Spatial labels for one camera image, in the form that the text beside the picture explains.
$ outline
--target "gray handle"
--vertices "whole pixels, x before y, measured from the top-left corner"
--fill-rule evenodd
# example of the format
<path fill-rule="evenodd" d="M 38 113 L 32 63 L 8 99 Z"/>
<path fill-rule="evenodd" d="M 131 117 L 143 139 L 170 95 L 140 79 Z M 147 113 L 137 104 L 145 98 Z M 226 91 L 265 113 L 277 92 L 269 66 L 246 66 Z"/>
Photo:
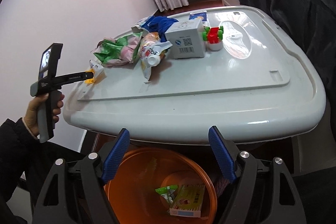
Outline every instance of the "gray handle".
<path fill-rule="evenodd" d="M 50 140 L 54 136 L 55 122 L 53 120 L 53 109 L 57 107 L 62 92 L 51 91 L 48 99 L 42 103 L 37 110 L 37 124 L 40 134 L 40 143 Z"/>

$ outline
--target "white bottle cap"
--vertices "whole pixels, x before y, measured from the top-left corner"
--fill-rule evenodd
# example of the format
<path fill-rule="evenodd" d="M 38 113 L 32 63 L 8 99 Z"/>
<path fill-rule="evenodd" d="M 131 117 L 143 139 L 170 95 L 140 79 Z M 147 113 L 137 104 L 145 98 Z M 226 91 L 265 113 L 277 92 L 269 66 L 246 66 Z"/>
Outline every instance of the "white bottle cap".
<path fill-rule="evenodd" d="M 159 55 L 151 55 L 149 58 L 147 58 L 147 62 L 150 66 L 155 67 L 157 66 L 161 61 L 161 58 Z"/>

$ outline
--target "human hand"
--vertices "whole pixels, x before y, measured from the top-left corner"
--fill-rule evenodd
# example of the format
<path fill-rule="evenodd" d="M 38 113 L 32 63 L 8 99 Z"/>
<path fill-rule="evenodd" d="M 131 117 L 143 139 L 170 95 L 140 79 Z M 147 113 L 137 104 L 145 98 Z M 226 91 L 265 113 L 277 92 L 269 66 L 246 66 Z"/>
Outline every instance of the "human hand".
<path fill-rule="evenodd" d="M 39 95 L 34 97 L 28 104 L 28 108 L 26 111 L 26 115 L 23 117 L 25 125 L 29 128 L 31 133 L 37 137 L 39 134 L 39 129 L 37 125 L 37 109 L 38 107 L 45 102 L 49 97 L 49 94 Z M 61 94 L 60 100 L 57 102 L 57 108 L 54 108 L 53 113 L 53 120 L 54 122 L 58 122 L 59 118 L 58 115 L 61 114 L 61 107 L 63 107 L 62 100 L 64 99 L 64 94 Z"/>

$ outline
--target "device screen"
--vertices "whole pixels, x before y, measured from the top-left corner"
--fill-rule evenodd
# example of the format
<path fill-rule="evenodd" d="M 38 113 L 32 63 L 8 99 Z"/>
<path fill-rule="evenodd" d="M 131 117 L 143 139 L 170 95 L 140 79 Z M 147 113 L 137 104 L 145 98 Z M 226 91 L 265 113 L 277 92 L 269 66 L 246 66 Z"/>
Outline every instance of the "device screen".
<path fill-rule="evenodd" d="M 42 55 L 39 79 L 42 79 L 48 76 L 48 63 L 49 63 L 50 53 L 51 53 L 51 48 L 47 49 Z"/>

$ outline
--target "barcode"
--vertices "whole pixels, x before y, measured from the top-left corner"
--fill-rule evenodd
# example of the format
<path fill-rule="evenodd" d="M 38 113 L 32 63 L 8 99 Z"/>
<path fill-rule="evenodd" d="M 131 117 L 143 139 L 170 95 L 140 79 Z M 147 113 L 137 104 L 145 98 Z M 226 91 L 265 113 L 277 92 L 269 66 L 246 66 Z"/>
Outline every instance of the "barcode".
<path fill-rule="evenodd" d="M 186 47 L 186 48 L 179 48 L 179 49 L 180 49 L 180 53 L 194 52 L 193 47 Z"/>
<path fill-rule="evenodd" d="M 185 46 L 191 46 L 192 45 L 191 38 L 183 38 L 183 43 Z"/>

